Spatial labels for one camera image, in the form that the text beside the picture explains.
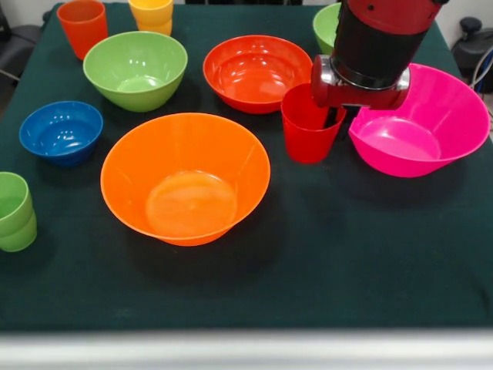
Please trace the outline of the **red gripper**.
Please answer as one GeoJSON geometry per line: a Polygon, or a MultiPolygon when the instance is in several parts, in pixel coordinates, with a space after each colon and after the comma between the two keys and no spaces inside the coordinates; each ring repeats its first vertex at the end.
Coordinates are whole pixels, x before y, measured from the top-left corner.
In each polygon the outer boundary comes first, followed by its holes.
{"type": "MultiPolygon", "coordinates": [[[[400,107],[407,98],[411,85],[411,71],[407,67],[397,82],[390,88],[369,89],[346,82],[331,65],[331,57],[317,55],[311,70],[310,92],[319,107],[330,107],[323,128],[329,129],[337,123],[340,106],[359,106],[369,109],[391,110],[400,107]]],[[[347,110],[341,115],[337,140],[347,135],[347,110]]]]}

